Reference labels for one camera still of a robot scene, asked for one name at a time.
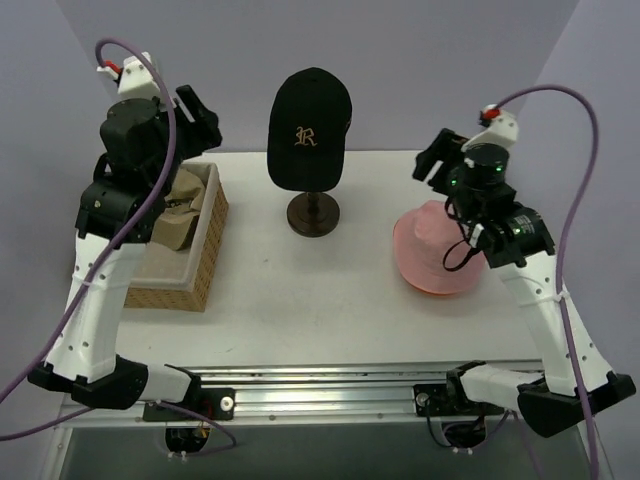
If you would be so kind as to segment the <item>pink cap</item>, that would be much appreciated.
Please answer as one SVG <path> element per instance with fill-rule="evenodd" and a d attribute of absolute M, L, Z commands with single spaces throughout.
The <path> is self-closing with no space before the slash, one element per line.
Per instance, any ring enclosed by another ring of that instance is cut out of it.
<path fill-rule="evenodd" d="M 429 200 L 404 213 L 393 228 L 394 259 L 407 283 L 475 288 L 485 270 L 482 256 L 471 258 L 456 272 L 444 268 L 457 266 L 468 250 L 458 225 L 446 215 L 442 201 Z"/>

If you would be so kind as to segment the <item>black baseball cap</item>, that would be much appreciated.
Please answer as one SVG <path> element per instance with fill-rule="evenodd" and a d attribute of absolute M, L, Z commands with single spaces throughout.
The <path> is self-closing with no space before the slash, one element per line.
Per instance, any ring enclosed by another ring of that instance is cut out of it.
<path fill-rule="evenodd" d="M 273 183 L 297 192 L 327 192 L 342 176 L 353 107 L 346 86 L 310 67 L 278 89 L 269 117 L 267 169 Z"/>

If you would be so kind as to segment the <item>orange cap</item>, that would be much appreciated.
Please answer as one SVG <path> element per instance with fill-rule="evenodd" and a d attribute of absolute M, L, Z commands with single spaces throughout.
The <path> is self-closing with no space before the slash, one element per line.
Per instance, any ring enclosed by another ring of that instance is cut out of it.
<path fill-rule="evenodd" d="M 415 284 L 415 283 L 408 283 L 408 285 L 415 291 L 420 292 L 421 294 L 436 296 L 436 297 L 464 295 L 474 290 L 474 286 L 466 287 L 466 288 L 444 288 L 441 286 L 423 285 L 423 284 Z"/>

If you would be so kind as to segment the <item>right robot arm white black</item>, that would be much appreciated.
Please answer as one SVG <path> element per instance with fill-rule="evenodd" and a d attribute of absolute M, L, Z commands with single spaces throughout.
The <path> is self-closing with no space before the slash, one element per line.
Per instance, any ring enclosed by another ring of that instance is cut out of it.
<path fill-rule="evenodd" d="M 444 400 L 464 413 L 491 404 L 521 415 L 549 438 L 635 394 L 593 344 L 567 290 L 555 277 L 557 250 L 543 219 L 516 201 L 505 181 L 507 149 L 443 129 L 416 157 L 413 177 L 446 197 L 444 210 L 469 247 L 449 269 L 483 255 L 513 296 L 539 353 L 538 373 L 472 361 L 448 371 Z"/>

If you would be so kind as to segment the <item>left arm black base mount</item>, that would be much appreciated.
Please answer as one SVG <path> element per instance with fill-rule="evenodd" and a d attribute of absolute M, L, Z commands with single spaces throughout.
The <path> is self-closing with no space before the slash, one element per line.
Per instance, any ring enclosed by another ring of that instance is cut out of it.
<path fill-rule="evenodd" d="M 230 387 L 214 387 L 204 388 L 200 393 L 199 399 L 192 406 L 180 404 L 180 407 L 215 421 L 230 421 L 234 418 L 235 405 L 235 389 Z M 152 404 L 146 404 L 144 406 L 142 419 L 145 422 L 195 421 L 195 418 L 191 415 Z"/>

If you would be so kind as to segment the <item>beige cap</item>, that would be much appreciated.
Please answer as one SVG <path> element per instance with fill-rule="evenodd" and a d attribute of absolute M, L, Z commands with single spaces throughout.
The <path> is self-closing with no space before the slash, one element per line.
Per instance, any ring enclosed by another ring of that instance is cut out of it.
<path fill-rule="evenodd" d="M 155 222 L 151 241 L 182 251 L 190 247 L 200 217 L 206 187 L 190 171 L 181 168 L 165 197 L 165 210 Z"/>

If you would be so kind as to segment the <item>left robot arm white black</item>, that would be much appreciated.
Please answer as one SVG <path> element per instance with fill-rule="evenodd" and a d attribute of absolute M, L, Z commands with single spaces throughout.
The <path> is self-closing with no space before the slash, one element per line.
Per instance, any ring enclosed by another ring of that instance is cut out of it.
<path fill-rule="evenodd" d="M 114 104 L 100 127 L 105 147 L 75 221 L 75 268 L 56 340 L 27 375 L 29 383 L 66 393 L 86 407 L 126 410 L 165 402 L 179 419 L 202 405 L 198 376 L 146 365 L 116 352 L 125 299 L 155 222 L 183 161 L 218 147 L 219 119 L 191 86 L 171 109 L 157 97 Z"/>

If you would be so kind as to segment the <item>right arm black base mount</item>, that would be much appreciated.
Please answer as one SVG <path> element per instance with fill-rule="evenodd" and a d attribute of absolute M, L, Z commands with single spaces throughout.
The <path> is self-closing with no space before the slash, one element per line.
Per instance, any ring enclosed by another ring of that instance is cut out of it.
<path fill-rule="evenodd" d="M 412 386 L 415 414 L 418 417 L 497 416 L 505 412 L 487 403 L 464 403 L 449 392 L 445 379 L 420 381 Z"/>

